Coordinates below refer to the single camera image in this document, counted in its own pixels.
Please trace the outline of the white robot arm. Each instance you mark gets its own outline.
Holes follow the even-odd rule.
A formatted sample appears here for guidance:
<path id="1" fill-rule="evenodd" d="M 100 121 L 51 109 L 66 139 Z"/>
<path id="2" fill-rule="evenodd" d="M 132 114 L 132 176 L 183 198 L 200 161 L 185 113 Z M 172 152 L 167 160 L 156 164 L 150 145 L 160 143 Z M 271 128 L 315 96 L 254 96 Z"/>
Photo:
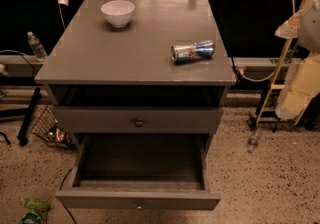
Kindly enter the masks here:
<path id="1" fill-rule="evenodd" d="M 320 93 L 320 0 L 309 0 L 302 11 L 293 14 L 275 32 L 285 39 L 298 39 L 309 55 L 288 68 L 284 88 L 275 108 L 283 120 L 295 119 Z"/>

